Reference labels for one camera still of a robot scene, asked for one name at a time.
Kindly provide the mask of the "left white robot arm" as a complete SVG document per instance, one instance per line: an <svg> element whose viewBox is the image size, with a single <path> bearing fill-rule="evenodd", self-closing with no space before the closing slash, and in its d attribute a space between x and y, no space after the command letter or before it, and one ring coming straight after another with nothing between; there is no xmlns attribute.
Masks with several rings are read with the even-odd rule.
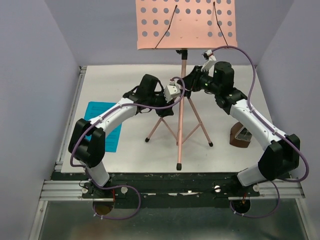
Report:
<svg viewBox="0 0 320 240"><path fill-rule="evenodd" d="M172 105L181 95L180 88L171 81L157 91L156 87L160 84L157 77L145 74L139 85L124 93L113 107L94 118L81 118L75 123L68 145L70 159L80 162L79 167L84 168L95 182L93 191L99 197L107 197L111 191L108 183L110 175L103 164L106 137L125 120L144 109L155 110L159 117L174 114Z"/></svg>

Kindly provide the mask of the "clear plastic metronome cover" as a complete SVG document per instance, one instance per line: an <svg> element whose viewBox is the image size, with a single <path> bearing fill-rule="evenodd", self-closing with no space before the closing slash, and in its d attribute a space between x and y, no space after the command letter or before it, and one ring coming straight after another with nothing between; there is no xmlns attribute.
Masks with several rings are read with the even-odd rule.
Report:
<svg viewBox="0 0 320 240"><path fill-rule="evenodd" d="M246 128L242 127L236 134L235 134L235 139L239 141L244 141L244 142L250 142L252 139L252 134L251 132Z"/></svg>

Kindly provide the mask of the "pink music stand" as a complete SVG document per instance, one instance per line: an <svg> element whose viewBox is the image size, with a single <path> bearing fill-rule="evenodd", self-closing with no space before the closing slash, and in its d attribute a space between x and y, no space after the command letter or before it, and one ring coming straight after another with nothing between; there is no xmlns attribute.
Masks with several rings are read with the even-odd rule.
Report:
<svg viewBox="0 0 320 240"><path fill-rule="evenodd" d="M233 0L137 0L138 50L177 50L181 76L188 50L237 46Z"/></svg>

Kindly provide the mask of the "brown wooden metronome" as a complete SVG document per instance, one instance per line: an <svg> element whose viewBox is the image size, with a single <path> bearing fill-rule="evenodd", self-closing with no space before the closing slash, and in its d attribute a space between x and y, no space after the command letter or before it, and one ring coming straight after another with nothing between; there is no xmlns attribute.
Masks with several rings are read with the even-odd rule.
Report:
<svg viewBox="0 0 320 240"><path fill-rule="evenodd" d="M236 133L242 128L244 127L244 125L240 122L237 122L235 125L233 125L233 127L230 129L230 136L229 136L229 144L237 147L237 148L248 148L251 141L250 142L246 142L246 141L241 141L241 140L237 140L235 139L235 135Z"/></svg>

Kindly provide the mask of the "blue printed sheet music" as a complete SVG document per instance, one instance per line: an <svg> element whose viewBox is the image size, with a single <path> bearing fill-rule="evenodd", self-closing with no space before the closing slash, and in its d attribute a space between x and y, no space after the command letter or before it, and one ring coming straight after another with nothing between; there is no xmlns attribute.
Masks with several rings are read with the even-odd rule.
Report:
<svg viewBox="0 0 320 240"><path fill-rule="evenodd" d="M98 102L90 101L87 105L84 119L89 121L98 115L103 114L110 108L112 108L115 102ZM118 125L106 138L105 138L105 152L116 153L118 148L118 143L120 139L122 125Z"/></svg>

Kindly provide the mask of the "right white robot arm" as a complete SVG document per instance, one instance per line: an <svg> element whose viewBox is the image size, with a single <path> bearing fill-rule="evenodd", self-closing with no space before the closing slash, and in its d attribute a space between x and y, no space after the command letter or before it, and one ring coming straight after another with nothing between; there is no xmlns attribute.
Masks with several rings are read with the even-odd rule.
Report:
<svg viewBox="0 0 320 240"><path fill-rule="evenodd" d="M201 90L213 94L216 104L228 115L238 120L258 141L264 153L258 163L237 173L230 183L230 191L241 196L248 186L273 181L299 166L300 139L273 126L267 119L249 106L248 97L234 87L235 71L226 61L215 63L213 75L196 65L183 78L189 92Z"/></svg>

